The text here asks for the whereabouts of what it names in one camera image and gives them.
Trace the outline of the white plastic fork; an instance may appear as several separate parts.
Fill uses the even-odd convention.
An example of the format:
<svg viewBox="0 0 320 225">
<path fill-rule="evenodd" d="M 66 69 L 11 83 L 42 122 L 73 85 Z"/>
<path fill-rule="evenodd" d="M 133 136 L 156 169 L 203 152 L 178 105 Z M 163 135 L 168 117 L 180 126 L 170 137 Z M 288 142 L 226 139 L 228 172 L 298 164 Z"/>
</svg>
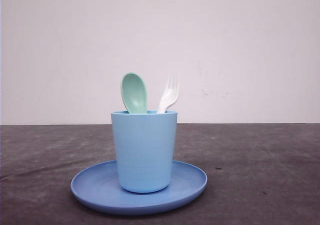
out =
<svg viewBox="0 0 320 225">
<path fill-rule="evenodd" d="M 177 102 L 180 92 L 180 76 L 178 73 L 173 73 L 169 76 L 162 97 L 159 102 L 157 114 L 166 113 L 167 109 Z"/>
</svg>

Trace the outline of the mint green plastic spoon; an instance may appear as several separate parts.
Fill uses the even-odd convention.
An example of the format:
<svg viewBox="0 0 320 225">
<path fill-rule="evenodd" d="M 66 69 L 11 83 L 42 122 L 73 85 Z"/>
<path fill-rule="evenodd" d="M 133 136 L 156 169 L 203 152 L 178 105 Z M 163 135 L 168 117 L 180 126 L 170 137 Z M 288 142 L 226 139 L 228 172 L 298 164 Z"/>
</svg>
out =
<svg viewBox="0 0 320 225">
<path fill-rule="evenodd" d="M 128 113 L 147 113 L 147 90 L 140 76 L 135 73 L 125 74 L 120 83 L 120 91 Z"/>
</svg>

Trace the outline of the light blue plastic cup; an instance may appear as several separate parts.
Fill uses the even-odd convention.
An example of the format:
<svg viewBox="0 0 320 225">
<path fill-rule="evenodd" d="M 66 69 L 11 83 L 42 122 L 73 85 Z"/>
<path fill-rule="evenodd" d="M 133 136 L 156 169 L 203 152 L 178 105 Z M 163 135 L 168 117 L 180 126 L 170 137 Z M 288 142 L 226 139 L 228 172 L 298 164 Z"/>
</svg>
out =
<svg viewBox="0 0 320 225">
<path fill-rule="evenodd" d="M 178 113 L 111 113 L 116 165 L 122 188 L 152 193 L 171 180 Z"/>
</svg>

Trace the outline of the blue plastic plate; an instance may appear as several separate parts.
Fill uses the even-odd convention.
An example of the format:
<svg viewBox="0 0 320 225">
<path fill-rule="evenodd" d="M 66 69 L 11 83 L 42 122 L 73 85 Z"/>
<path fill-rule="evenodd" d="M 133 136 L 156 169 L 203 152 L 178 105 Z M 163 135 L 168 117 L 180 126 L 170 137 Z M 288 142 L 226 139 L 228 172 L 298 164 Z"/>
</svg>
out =
<svg viewBox="0 0 320 225">
<path fill-rule="evenodd" d="M 70 190 L 84 206 L 102 213 L 124 216 L 150 215 L 180 208 L 206 188 L 207 174 L 192 164 L 173 161 L 169 185 L 151 193 L 135 193 L 120 186 L 117 162 L 101 162 L 76 174 Z"/>
</svg>

